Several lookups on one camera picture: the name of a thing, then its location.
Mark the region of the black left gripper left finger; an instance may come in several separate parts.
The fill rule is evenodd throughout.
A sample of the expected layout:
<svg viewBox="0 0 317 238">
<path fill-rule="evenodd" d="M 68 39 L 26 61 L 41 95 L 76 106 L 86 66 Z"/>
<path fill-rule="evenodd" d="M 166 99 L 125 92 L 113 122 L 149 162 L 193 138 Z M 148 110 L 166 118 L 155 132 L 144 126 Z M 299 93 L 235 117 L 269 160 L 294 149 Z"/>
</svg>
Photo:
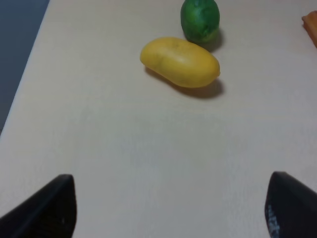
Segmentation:
<svg viewBox="0 0 317 238">
<path fill-rule="evenodd" d="M 2 238 L 71 238 L 77 221 L 73 175 L 62 174 L 0 218 Z"/>
</svg>

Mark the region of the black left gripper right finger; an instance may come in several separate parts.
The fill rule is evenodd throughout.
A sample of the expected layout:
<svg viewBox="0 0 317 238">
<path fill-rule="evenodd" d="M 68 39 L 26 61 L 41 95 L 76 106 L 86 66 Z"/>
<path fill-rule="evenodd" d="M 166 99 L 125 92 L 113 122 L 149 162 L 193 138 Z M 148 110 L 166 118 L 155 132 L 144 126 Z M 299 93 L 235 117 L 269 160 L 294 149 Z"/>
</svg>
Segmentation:
<svg viewBox="0 0 317 238">
<path fill-rule="evenodd" d="M 272 238 L 317 236 L 317 193 L 286 172 L 274 172 L 264 206 Z"/>
</svg>

